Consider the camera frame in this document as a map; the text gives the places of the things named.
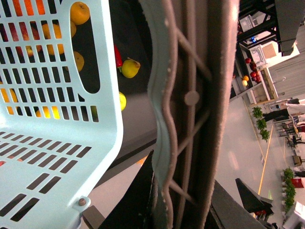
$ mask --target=light blue plastic basket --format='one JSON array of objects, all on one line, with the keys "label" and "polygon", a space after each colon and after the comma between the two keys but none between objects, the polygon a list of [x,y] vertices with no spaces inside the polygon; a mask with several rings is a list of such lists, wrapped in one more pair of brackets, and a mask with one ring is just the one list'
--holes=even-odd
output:
[{"label": "light blue plastic basket", "polygon": [[[74,62],[70,36],[70,7],[73,1],[63,0],[60,4],[59,0],[55,0],[57,12],[51,14],[48,1],[43,0],[44,15],[39,15],[33,4],[34,16],[21,17],[16,16],[11,0],[8,0],[11,17],[7,17],[2,5],[4,1],[1,1],[0,23],[5,30],[9,31],[8,23],[17,27],[19,22],[24,22],[27,31],[30,31],[30,21],[36,21],[40,40],[34,40],[31,34],[29,41],[20,39],[14,42],[8,36],[9,41],[4,42],[0,37],[0,49],[5,60],[0,64],[3,81],[0,88],[6,90],[10,100],[5,103],[0,97],[0,161],[5,162],[0,166],[0,229],[78,228],[81,213],[90,204],[86,196],[120,150],[122,115],[109,4],[106,0],[82,1],[90,8],[100,73],[101,87],[95,94],[84,89]],[[21,8],[26,12],[22,1]],[[52,20],[58,20],[62,39],[55,39],[51,32],[52,39],[45,40],[41,28],[43,20],[48,22],[49,28],[52,28]],[[21,38],[20,30],[17,29],[17,33]],[[59,54],[55,53],[56,61],[51,62],[46,45],[60,43],[64,46],[66,61],[61,61]],[[20,63],[15,47],[21,46],[25,53],[27,45],[42,45],[45,62],[39,62],[35,51],[35,62],[25,58],[25,63]],[[8,47],[12,50],[15,63],[9,58]],[[64,79],[65,66],[69,68],[70,81]],[[42,68],[47,68],[50,83],[44,81]],[[54,68],[59,71],[60,82],[57,83],[52,75]],[[28,71],[30,83],[25,80],[23,69]],[[37,69],[40,83],[34,80],[33,69]],[[16,80],[16,71],[21,82]],[[72,91],[74,102],[68,97],[67,88]],[[13,102],[10,89],[15,91],[17,103]],[[53,91],[54,102],[48,97],[49,90]],[[59,100],[58,90],[63,91],[64,102]],[[22,91],[27,101],[21,99]],[[34,94],[36,102],[32,102],[29,91]],[[41,93],[45,102],[40,102]],[[55,119],[53,114],[51,118],[36,117],[35,109],[42,111],[43,106],[49,110],[52,106],[58,107],[60,119]],[[97,108],[98,121],[92,117],[92,106]],[[14,114],[9,114],[7,107],[11,107]]]}]

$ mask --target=potted plant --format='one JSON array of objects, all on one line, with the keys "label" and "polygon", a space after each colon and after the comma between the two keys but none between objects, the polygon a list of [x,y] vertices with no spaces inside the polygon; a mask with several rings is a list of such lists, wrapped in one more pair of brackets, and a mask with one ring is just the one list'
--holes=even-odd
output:
[{"label": "potted plant", "polygon": [[291,180],[292,178],[295,177],[294,172],[292,171],[291,168],[284,169],[283,172],[284,172],[284,180],[285,181]]},{"label": "potted plant", "polygon": [[261,107],[256,106],[252,108],[252,114],[254,118],[261,119],[263,117],[263,112]]},{"label": "potted plant", "polygon": [[267,142],[269,139],[270,131],[263,129],[259,133],[261,134],[262,139]]},{"label": "potted plant", "polygon": [[265,128],[267,128],[267,123],[264,119],[258,119],[256,121],[256,125],[259,130],[264,130]]},{"label": "potted plant", "polygon": [[270,136],[270,131],[266,130],[267,123],[263,119],[263,111],[262,111],[261,107],[259,107],[259,106],[253,107],[252,114],[253,114],[253,117],[256,118],[256,125],[257,125],[257,128],[260,130],[259,133],[262,136],[262,140],[265,140],[267,142],[269,139],[269,136]]}]

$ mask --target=black metal frame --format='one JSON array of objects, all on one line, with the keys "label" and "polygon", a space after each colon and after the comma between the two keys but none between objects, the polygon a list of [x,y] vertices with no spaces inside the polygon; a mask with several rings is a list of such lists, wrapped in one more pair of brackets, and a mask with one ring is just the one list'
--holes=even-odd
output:
[{"label": "black metal frame", "polygon": [[[267,1],[253,1],[251,5],[245,5],[243,1],[241,1],[240,5],[240,13],[239,19],[246,17],[247,15],[254,15],[257,12],[265,13],[266,16],[262,24],[255,26],[252,29],[245,31],[242,34],[237,36],[237,42],[240,42],[243,46],[250,49],[257,45],[266,44],[270,41],[279,41],[279,33],[278,31],[278,23],[277,16],[275,10],[275,0],[267,0]],[[270,32],[269,35],[261,38],[257,42],[253,42],[251,44],[247,44],[245,41],[253,36],[256,36],[264,31]]]}]

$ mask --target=orange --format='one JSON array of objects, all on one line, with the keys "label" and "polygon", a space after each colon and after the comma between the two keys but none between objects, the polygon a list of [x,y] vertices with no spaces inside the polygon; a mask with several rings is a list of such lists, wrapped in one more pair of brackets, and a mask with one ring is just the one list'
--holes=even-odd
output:
[{"label": "orange", "polygon": [[[13,4],[14,4],[14,8],[16,11],[17,16],[22,16],[22,10],[21,10],[21,6],[20,6],[20,2],[22,0],[13,0]],[[24,4],[25,4],[25,8],[27,10],[27,14],[29,16],[33,16],[34,15],[34,11],[33,11],[33,7],[31,4],[31,0],[23,0]],[[37,10],[38,10],[38,14],[43,15],[45,14],[44,11],[44,6],[43,6],[43,0],[36,0],[36,6],[37,6]]]},{"label": "orange", "polygon": [[70,19],[74,24],[84,24],[89,18],[90,10],[85,3],[81,1],[73,3],[70,9]]},{"label": "orange", "polygon": [[[50,114],[50,111],[48,109],[47,106],[43,106],[43,113],[44,113],[44,116],[46,118],[51,118],[51,114]],[[53,116],[55,119],[60,119],[60,116],[59,116],[59,112],[58,112],[58,109],[56,106],[53,106],[52,107],[52,112],[53,112]],[[40,110],[36,111],[36,117],[41,117],[41,113],[40,113]]]},{"label": "orange", "polygon": [[70,21],[71,38],[76,34],[76,25],[74,22]]},{"label": "orange", "polygon": [[80,72],[85,65],[85,60],[79,52],[73,52],[73,54],[74,54],[77,70],[78,72]]},{"label": "orange", "polygon": [[245,75],[245,76],[243,77],[243,80],[249,81],[249,77],[248,77],[247,75]]},{"label": "orange", "polygon": [[[8,96],[5,88],[1,88],[1,94],[2,94],[2,98],[3,98],[4,102],[5,103],[9,103],[10,99],[9,99],[9,96]],[[10,89],[10,95],[11,95],[11,97],[13,99],[13,102],[17,103],[18,99],[17,99],[17,96],[16,96],[16,94],[15,94],[13,89]],[[13,109],[10,106],[8,106],[7,109],[8,109],[8,112],[9,112],[10,115],[14,114]]]},{"label": "orange", "polygon": [[[55,38],[56,39],[61,39],[61,28],[59,25],[53,24],[53,29],[54,29],[54,33],[55,33]],[[43,31],[43,35],[45,39],[51,39],[51,35],[50,35],[50,29],[48,24],[44,24],[42,26],[42,31]],[[57,45],[58,48],[58,52],[59,54],[63,54],[64,53],[64,49],[63,49],[63,44],[58,44]],[[48,44],[47,45],[47,49],[48,49],[48,53],[49,55],[55,55],[54,49],[53,49],[53,45]]]}]

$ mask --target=white floor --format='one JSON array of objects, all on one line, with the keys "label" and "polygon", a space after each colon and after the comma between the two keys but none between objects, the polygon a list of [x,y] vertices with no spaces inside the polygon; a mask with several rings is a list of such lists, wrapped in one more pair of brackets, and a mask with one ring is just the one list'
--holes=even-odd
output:
[{"label": "white floor", "polygon": [[250,112],[251,108],[246,108],[242,98],[230,103],[216,180],[241,206],[236,178],[262,197],[272,198],[274,215],[268,222],[282,225],[280,172],[293,166],[292,151],[285,144],[285,139],[278,137],[272,123],[267,125],[267,129],[272,130],[268,143],[260,139]]},{"label": "white floor", "polygon": [[[240,178],[265,198],[272,198],[274,215],[268,222],[282,224],[282,186],[280,171],[292,166],[291,149],[273,130],[270,141],[259,139],[242,98],[230,103],[216,180],[242,206],[235,183]],[[135,164],[96,188],[89,197],[106,217],[120,201],[140,169]]]}]

